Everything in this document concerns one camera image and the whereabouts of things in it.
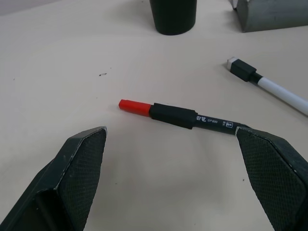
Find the black marker with red cap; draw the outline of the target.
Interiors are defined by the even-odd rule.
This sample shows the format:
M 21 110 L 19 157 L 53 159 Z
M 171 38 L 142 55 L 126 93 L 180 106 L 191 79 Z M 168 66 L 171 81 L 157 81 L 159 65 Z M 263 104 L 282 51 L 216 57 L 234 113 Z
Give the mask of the black marker with red cap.
M 200 115 L 194 110 L 159 103 L 148 104 L 121 100 L 118 106 L 123 111 L 187 129 L 202 128 L 234 135 L 238 127 L 247 127 L 245 124 Z

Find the white marker with black cap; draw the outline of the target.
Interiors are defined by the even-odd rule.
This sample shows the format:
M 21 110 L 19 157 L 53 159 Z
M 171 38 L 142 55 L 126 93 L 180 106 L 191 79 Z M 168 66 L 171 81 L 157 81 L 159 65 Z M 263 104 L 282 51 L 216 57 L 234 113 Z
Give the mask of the white marker with black cap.
M 308 116 L 308 100 L 297 96 L 284 87 L 258 74 L 257 70 L 246 62 L 232 57 L 227 60 L 227 69 L 239 79 L 258 85 L 302 114 Z

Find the black cylindrical pen holder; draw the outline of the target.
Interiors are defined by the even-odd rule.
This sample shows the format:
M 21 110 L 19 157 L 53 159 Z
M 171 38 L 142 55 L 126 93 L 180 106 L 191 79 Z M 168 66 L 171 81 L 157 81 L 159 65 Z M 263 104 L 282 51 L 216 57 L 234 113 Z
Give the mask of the black cylindrical pen holder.
M 174 36 L 191 30 L 196 21 L 197 0 L 149 0 L 156 30 Z

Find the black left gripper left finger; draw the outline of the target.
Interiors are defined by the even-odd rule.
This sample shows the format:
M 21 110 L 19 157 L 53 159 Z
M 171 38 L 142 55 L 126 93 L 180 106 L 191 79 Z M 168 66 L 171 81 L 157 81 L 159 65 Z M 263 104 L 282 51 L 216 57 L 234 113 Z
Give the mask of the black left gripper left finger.
M 97 191 L 106 127 L 68 138 L 33 178 L 0 231 L 84 231 Z

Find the grey felt whiteboard eraser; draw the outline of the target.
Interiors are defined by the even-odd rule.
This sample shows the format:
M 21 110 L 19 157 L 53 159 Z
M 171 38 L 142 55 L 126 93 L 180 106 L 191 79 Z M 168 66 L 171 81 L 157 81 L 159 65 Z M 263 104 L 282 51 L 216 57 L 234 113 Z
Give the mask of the grey felt whiteboard eraser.
M 243 32 L 308 26 L 308 0 L 229 0 Z

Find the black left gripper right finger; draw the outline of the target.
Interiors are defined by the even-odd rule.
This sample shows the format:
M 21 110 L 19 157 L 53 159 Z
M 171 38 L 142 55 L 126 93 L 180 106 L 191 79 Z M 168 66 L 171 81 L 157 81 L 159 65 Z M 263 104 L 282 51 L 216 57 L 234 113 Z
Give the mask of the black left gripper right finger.
M 275 231 L 308 231 L 308 162 L 285 139 L 238 127 L 250 184 Z

